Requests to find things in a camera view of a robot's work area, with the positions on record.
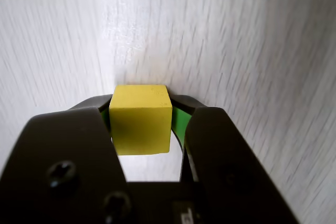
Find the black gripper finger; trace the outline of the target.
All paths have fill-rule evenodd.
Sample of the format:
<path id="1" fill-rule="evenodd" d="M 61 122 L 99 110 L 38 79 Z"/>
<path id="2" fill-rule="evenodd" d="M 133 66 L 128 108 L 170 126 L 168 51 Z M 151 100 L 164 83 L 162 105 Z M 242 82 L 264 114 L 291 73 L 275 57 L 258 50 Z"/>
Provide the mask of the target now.
<path id="1" fill-rule="evenodd" d="M 191 116 L 184 143 L 202 188 L 206 223 L 297 223 L 298 220 L 224 109 L 170 95 Z"/>

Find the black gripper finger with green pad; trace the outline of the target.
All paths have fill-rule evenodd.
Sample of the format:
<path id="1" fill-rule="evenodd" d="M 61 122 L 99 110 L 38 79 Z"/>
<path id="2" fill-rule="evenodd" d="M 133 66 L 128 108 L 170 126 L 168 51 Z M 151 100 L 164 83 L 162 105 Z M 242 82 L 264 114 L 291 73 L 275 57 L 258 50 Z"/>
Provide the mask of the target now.
<path id="1" fill-rule="evenodd" d="M 1 176 L 1 223 L 129 223 L 110 95 L 31 118 Z"/>

